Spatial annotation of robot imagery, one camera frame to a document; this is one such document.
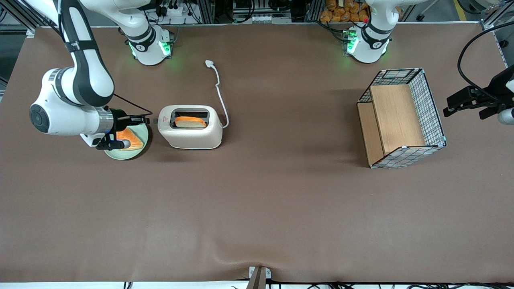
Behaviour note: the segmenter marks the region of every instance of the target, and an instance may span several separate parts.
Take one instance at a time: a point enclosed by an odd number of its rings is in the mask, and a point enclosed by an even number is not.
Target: robotic arm
[[[58,23],[74,61],[73,67],[54,68],[44,74],[41,92],[30,106],[32,124],[45,134],[80,135],[97,149],[129,147],[129,141],[116,140],[116,131],[149,120],[104,106],[113,97],[114,83],[78,0],[25,2]]]
[[[171,57],[170,32],[150,25],[137,8],[150,0],[81,0],[89,10],[104,15],[118,24],[128,38],[133,55],[144,65],[156,65]]]
[[[467,109],[485,107],[479,112],[480,119],[498,114],[502,124],[514,124],[514,65],[508,67],[491,79],[483,89],[466,86],[446,99],[448,107],[443,110],[444,116]]]
[[[350,28],[346,54],[363,63],[380,59],[389,44],[389,35],[398,23],[396,6],[414,5],[426,0],[366,0],[371,9],[370,18],[363,26]]]

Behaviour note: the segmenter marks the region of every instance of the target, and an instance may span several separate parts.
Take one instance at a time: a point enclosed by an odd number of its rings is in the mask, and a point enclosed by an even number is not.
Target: brown table surface
[[[79,136],[44,135],[30,104],[72,64],[59,37],[27,39],[0,104],[1,281],[466,282],[514,278],[514,131],[478,111],[443,118],[448,147],[398,170],[367,167],[356,102],[380,69],[423,67],[439,112],[479,24],[398,25],[377,63],[345,58],[316,25],[185,27],[172,60],[145,67],[95,29],[116,92],[230,115],[211,151],[150,149],[115,161]],[[505,68],[492,35],[464,60],[479,85]],[[111,107],[138,113],[113,100]]]

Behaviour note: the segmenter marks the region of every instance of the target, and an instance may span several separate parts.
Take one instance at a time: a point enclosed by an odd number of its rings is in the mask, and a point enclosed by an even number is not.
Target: green plate
[[[122,150],[105,150],[104,152],[111,158],[117,160],[127,160],[136,157],[140,152],[144,150],[146,144],[148,143],[148,128],[146,124],[135,125],[133,127],[128,127],[132,130],[132,132],[139,137],[139,139],[143,142],[143,147],[139,150],[133,151],[122,151]]]

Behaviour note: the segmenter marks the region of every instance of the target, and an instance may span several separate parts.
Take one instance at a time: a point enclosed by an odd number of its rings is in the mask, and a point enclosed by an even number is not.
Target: bread slice
[[[137,137],[137,135],[129,128],[126,128],[121,132],[116,132],[116,139],[127,139],[130,141],[130,147],[121,149],[122,151],[140,150],[144,146],[143,142],[139,139],[139,137]]]
[[[175,118],[175,125],[178,128],[205,128],[207,124],[205,121],[198,117],[192,116],[179,116]]]

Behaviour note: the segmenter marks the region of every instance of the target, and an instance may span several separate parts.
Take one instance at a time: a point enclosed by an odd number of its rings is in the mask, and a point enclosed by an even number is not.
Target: bread roll
[[[179,116],[175,118],[175,125],[178,128],[205,128],[207,126],[203,119],[192,116]]]
[[[354,5],[350,8],[350,13],[357,13],[359,12],[360,4],[354,3]]]
[[[346,11],[344,10],[344,8],[337,8],[336,10],[334,10],[334,16],[343,16],[344,14],[346,13]]]
[[[398,18],[401,20],[401,18],[403,17],[403,10],[400,8],[400,6],[396,6],[396,10],[398,11]]]
[[[323,12],[321,13],[321,16],[320,16],[320,21],[321,21],[321,22],[324,22],[324,23],[326,23],[326,22],[330,22],[331,14],[332,14],[332,13],[331,13],[330,11],[327,11],[327,10],[323,11]]]
[[[345,14],[341,15],[341,22],[348,22],[350,20],[350,13],[346,12]]]
[[[126,128],[125,130],[123,130],[121,132],[116,132],[116,139],[117,140],[126,139],[126,140],[130,141],[130,147],[128,147],[126,149],[121,149],[121,151],[140,150],[144,146],[143,142],[139,139],[139,137],[137,137],[137,135],[134,134],[134,132],[129,128]]]
[[[361,10],[359,12],[359,21],[363,22],[366,19],[368,19],[368,12],[366,10]]]
[[[336,0],[326,0],[326,8],[330,11],[334,11],[337,8]]]
[[[350,11],[350,9],[351,9],[352,7],[354,7],[354,6],[355,6],[355,2],[353,2],[353,0],[345,0],[345,1],[344,1],[344,9],[345,9],[346,11]]]
[[[359,15],[356,14],[356,13],[351,13],[350,14],[350,21],[359,22]]]

